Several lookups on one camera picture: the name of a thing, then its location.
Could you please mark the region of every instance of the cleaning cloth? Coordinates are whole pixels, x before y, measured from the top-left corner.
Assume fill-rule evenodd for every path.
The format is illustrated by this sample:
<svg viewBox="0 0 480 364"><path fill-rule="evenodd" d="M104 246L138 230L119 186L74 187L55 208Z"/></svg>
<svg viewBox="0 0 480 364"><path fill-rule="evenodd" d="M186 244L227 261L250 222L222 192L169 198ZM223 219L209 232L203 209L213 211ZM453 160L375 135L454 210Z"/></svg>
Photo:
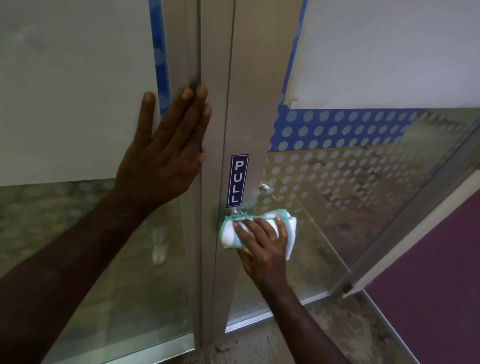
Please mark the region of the cleaning cloth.
<svg viewBox="0 0 480 364"><path fill-rule="evenodd" d="M276 226L275 222L276 216L280 217L280 219L284 222L287 228L288 242L286 249L286 258L287 260L289 260L290 254L292 253L293 244L295 243L295 229L297 228L297 219L291 216L285 209L273 210L260 215L260 218L266 220L270 225L272 225L272 227L275 229L277 236L278 227ZM244 212L239 212L225 217L222 227L220 228L220 241L224 248L237 248L243 249L248 252L248 249L243 246L239 237L235 233L235 230L233 229L233 222L236 221L240 224L241 227L243 227L244 230L251 234L250 230L241 223L241 221L245 219L253 220L253 216L247 215Z"/></svg>

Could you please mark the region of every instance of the white letter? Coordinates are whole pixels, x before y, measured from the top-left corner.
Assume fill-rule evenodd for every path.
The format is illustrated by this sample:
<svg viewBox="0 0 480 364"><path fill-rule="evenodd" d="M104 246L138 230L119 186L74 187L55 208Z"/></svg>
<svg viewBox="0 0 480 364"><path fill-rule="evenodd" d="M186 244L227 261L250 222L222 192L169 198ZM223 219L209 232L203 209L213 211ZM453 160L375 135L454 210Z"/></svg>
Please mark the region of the white letter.
<svg viewBox="0 0 480 364"><path fill-rule="evenodd" d="M243 166L243 160L238 160L235 162L235 170L237 170L241 166Z"/></svg>

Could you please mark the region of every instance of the concrete floor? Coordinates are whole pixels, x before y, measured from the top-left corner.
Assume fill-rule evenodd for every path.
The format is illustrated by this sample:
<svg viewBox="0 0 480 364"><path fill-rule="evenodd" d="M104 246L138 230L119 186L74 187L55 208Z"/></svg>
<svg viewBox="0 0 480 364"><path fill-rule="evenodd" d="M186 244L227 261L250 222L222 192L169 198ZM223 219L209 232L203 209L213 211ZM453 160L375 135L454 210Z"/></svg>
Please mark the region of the concrete floor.
<svg viewBox="0 0 480 364"><path fill-rule="evenodd" d="M352 364L411 364L410 357L360 292L347 298L326 298L309 312ZM292 364L288 348L273 319L228 334L209 347L168 364Z"/></svg>

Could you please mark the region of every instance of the blue sign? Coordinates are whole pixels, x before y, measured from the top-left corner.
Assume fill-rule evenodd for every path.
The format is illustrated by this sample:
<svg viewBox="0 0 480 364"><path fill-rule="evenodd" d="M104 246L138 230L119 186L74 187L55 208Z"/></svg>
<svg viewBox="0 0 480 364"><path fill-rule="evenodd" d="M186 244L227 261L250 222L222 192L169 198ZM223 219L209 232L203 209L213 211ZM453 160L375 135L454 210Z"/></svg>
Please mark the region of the blue sign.
<svg viewBox="0 0 480 364"><path fill-rule="evenodd" d="M243 198L243 188L245 187L245 178L247 177L248 154L232 156L230 163L230 182L228 184L227 207L241 205Z"/></svg>

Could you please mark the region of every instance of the purple panel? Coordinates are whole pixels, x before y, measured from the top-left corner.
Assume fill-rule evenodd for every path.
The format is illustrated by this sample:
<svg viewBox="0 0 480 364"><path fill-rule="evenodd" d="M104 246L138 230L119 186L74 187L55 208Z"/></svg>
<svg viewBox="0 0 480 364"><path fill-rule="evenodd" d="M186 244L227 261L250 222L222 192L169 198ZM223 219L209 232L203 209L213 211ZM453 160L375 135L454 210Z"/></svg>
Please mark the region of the purple panel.
<svg viewBox="0 0 480 364"><path fill-rule="evenodd" d="M366 291L421 364L480 363L480 191Z"/></svg>

